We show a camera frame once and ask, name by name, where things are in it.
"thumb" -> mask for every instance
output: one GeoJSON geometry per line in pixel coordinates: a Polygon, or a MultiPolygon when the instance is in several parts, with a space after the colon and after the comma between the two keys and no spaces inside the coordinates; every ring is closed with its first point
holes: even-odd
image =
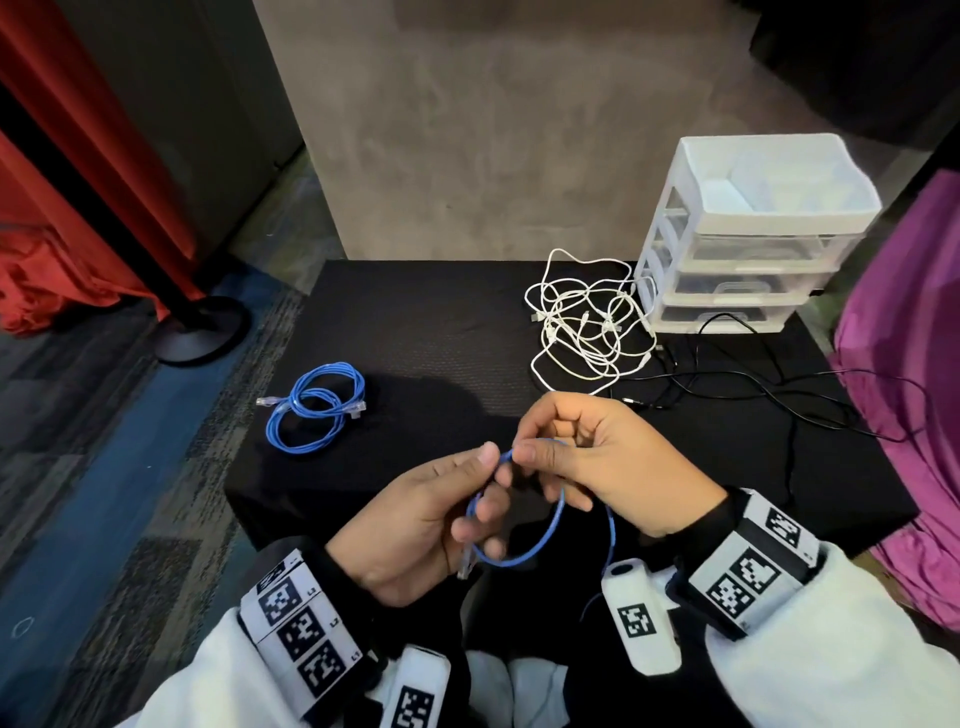
{"type": "Polygon", "coordinates": [[[557,440],[521,440],[514,446],[514,462],[541,473],[552,473],[573,482],[583,482],[584,453],[557,440]]]}
{"type": "Polygon", "coordinates": [[[472,496],[493,477],[500,450],[493,443],[484,443],[472,457],[448,473],[428,482],[431,494],[444,511],[464,498],[472,496]]]}

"forearm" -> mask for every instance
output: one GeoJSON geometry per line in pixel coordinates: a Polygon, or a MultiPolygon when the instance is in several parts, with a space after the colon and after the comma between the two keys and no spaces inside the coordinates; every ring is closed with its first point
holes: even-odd
{"type": "Polygon", "coordinates": [[[825,548],[820,573],[754,634],[732,642],[708,629],[731,698],[763,728],[955,725],[960,666],[870,574],[825,548]]]}

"magenta cloth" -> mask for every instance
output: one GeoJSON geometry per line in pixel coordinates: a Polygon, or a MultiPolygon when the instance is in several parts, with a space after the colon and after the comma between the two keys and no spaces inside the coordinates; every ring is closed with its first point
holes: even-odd
{"type": "MultiPolygon", "coordinates": [[[[853,289],[834,344],[836,369],[908,376],[929,393],[925,429],[881,441],[921,515],[874,548],[918,609],[960,629],[960,175],[940,171],[853,289]]],[[[916,387],[841,375],[876,432],[922,426],[916,387]]]]}

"tangled white cable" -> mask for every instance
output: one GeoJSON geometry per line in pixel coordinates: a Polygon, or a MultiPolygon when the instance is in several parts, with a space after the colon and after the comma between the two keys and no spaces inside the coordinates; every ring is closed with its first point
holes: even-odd
{"type": "Polygon", "coordinates": [[[615,384],[622,376],[629,376],[639,372],[650,361],[651,352],[657,345],[657,335],[647,324],[643,309],[640,308],[634,293],[636,283],[633,278],[633,268],[622,260],[615,258],[597,258],[596,260],[581,260],[571,255],[563,248],[554,248],[546,259],[546,269],[539,283],[534,283],[523,294],[534,313],[531,321],[543,322],[540,330],[540,345],[542,349],[530,361],[530,370],[540,383],[547,389],[554,391],[540,372],[537,371],[537,361],[544,355],[553,359],[554,363],[570,375],[584,381],[598,381],[605,379],[602,386],[590,392],[598,394],[607,387],[615,384]],[[553,256],[563,253],[567,257],[584,265],[591,263],[617,263],[627,269],[623,279],[600,279],[595,283],[573,279],[547,280],[550,275],[550,264],[553,256]],[[557,286],[564,284],[566,290],[561,291],[557,286]],[[540,303],[530,300],[531,291],[540,290],[540,303]],[[572,309],[585,305],[581,315],[573,314],[572,309]],[[622,341],[633,328],[641,324],[650,334],[651,344],[643,352],[624,352],[622,341]],[[571,350],[589,367],[591,374],[584,375],[574,372],[557,358],[552,351],[556,345],[571,350]],[[632,369],[621,369],[621,357],[629,357],[631,366],[639,357],[639,363],[632,369]]]}

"blue carpet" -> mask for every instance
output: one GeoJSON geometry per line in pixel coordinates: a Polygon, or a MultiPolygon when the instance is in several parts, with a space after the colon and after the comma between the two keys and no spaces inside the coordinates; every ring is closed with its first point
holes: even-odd
{"type": "MultiPolygon", "coordinates": [[[[5,726],[51,722],[51,707],[58,704],[84,637],[225,384],[256,334],[263,333],[265,314],[287,290],[249,268],[224,278],[214,293],[247,306],[252,334],[205,366],[156,369],[7,580],[0,595],[0,722],[5,726]],[[13,633],[16,625],[22,634],[13,633]]],[[[188,565],[191,548],[178,551],[188,565]]]]}

